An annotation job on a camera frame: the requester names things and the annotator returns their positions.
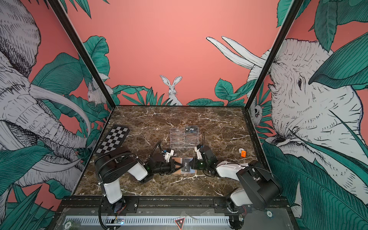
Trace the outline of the black VIP card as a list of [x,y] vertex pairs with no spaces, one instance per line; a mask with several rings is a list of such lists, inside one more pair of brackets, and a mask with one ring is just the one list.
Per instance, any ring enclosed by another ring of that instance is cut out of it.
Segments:
[[191,158],[182,158],[183,168],[181,169],[181,173],[192,173],[192,169],[190,166]]
[[187,126],[185,128],[185,133],[199,133],[199,127],[198,126]]

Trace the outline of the clear plastic organizer box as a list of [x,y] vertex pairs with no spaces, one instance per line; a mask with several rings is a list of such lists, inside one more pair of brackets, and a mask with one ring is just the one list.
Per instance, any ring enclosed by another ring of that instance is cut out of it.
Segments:
[[199,133],[185,133],[186,127],[170,129],[170,147],[172,149],[194,148],[199,141]]

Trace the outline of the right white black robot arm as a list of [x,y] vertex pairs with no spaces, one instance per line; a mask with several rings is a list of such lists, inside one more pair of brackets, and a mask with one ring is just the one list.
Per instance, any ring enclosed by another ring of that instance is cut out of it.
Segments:
[[260,162],[254,160],[240,164],[220,161],[207,145],[199,144],[194,150],[196,157],[189,163],[191,169],[200,170],[209,177],[229,178],[240,183],[240,188],[226,196],[225,206],[230,212],[246,206],[264,210],[281,195],[283,189],[278,179]]

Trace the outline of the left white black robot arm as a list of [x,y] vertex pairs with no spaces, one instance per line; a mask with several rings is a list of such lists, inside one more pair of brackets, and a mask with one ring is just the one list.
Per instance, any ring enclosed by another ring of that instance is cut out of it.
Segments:
[[120,177],[126,173],[145,183],[156,174],[170,175],[181,170],[183,164],[173,159],[173,153],[173,150],[162,150],[159,143],[145,162],[127,147],[103,154],[95,161],[96,177],[103,196],[111,205],[124,203]]

